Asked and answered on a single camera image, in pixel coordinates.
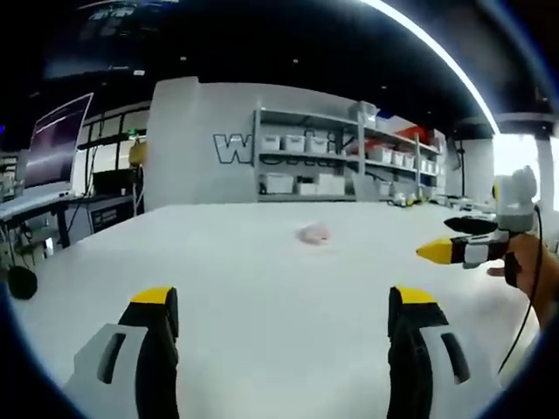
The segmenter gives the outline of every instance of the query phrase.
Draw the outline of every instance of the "monitor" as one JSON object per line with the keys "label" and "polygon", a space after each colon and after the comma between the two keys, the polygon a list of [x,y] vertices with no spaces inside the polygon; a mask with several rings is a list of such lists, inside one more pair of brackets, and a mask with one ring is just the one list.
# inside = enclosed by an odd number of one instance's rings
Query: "monitor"
{"label": "monitor", "polygon": [[72,181],[79,131],[92,97],[89,93],[72,100],[36,122],[25,165],[25,189]]}

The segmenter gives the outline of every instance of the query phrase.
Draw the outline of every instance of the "ceiling light strip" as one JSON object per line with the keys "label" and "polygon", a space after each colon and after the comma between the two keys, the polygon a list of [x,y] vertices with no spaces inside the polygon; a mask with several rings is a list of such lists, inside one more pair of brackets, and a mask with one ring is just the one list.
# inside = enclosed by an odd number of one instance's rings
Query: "ceiling light strip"
{"label": "ceiling light strip", "polygon": [[468,76],[466,76],[466,73],[464,72],[464,70],[462,70],[462,68],[460,68],[458,63],[454,61],[454,58],[452,58],[450,54],[446,52],[445,49],[438,44],[437,41],[431,38],[431,36],[427,32],[425,32],[423,29],[421,29],[419,26],[413,23],[409,18],[407,18],[407,16],[403,15],[398,10],[382,2],[381,0],[361,0],[361,1],[377,9],[384,15],[390,17],[391,19],[401,24],[404,28],[406,28],[408,31],[410,31],[416,37],[418,37],[424,43],[426,43],[427,46],[429,46],[439,57],[441,57],[443,61],[445,61],[446,64],[451,68],[451,70],[453,70],[454,73],[459,77],[462,83],[464,83],[464,86],[466,86],[466,88],[470,91],[475,101],[478,102],[478,105],[481,108],[481,112],[483,112],[483,114],[486,116],[489,125],[493,129],[493,133],[494,134],[500,133],[499,127],[497,126],[497,122],[493,117],[493,113],[489,110],[489,106],[487,106],[487,103],[483,100],[483,97],[481,96],[476,86],[472,83],[472,81],[468,78]]}

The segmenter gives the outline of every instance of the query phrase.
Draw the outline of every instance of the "metal shelving unit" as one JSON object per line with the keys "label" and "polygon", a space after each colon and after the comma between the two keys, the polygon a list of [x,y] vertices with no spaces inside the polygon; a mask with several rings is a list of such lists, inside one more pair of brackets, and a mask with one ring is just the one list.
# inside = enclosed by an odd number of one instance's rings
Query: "metal shelving unit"
{"label": "metal shelving unit", "polygon": [[[313,154],[313,153],[295,153],[287,150],[269,151],[261,148],[261,125],[274,125],[284,127],[301,127],[313,128],[317,130],[325,130],[333,132],[335,135],[335,154]],[[253,154],[252,163],[255,170],[256,184],[255,188],[259,192],[259,175],[263,173],[262,160],[266,158],[285,159],[286,161],[302,160],[302,161],[324,161],[330,162],[332,165],[339,165],[340,173],[343,173],[345,167],[355,167],[359,175],[366,175],[367,167],[386,168],[395,173],[414,173],[416,176],[416,190],[421,187],[421,176],[427,175],[436,178],[437,175],[421,172],[419,164],[417,168],[404,168],[393,164],[382,163],[380,161],[368,160],[365,156],[365,138],[377,138],[382,141],[405,146],[412,149],[419,162],[421,155],[440,155],[440,152],[434,148],[422,144],[416,136],[415,140],[410,140],[397,134],[387,133],[364,124],[363,112],[358,116],[358,120],[334,117],[319,113],[305,113],[297,111],[286,111],[277,109],[267,109],[258,107],[254,112],[253,127]],[[342,153],[344,147],[343,136],[351,134],[355,136],[358,142],[359,155],[345,155]],[[355,196],[300,196],[292,195],[259,195],[260,202],[320,202],[320,201],[355,201]]]}

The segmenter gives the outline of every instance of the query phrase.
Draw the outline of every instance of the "black ceiling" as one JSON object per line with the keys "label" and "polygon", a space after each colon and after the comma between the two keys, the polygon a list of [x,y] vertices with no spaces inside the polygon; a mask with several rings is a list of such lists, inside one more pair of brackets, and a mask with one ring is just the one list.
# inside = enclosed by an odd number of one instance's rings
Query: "black ceiling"
{"label": "black ceiling", "polygon": [[[476,2],[385,1],[457,59],[494,112],[549,110],[514,41]],[[43,3],[27,14],[25,37],[12,35],[21,42],[3,79],[5,148],[24,145],[37,116],[77,93],[93,89],[98,113],[148,100],[157,80],[186,75],[367,100],[446,132],[480,114],[434,52],[358,0]]]}

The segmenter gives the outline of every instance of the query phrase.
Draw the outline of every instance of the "table surface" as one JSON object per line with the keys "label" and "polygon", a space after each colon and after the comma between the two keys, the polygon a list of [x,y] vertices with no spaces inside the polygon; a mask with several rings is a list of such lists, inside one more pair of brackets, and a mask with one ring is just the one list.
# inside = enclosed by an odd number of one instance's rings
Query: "table surface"
{"label": "table surface", "polygon": [[[454,235],[443,221],[456,215],[384,203],[170,206],[55,254],[37,267],[36,296],[12,303],[60,386],[73,356],[136,293],[172,285],[182,417],[383,417],[393,285],[433,294],[449,321],[479,340],[495,373],[527,308],[486,266],[465,271],[416,256],[420,245]],[[330,243],[295,238],[314,222],[326,224]],[[511,365],[537,328],[532,314]]]}

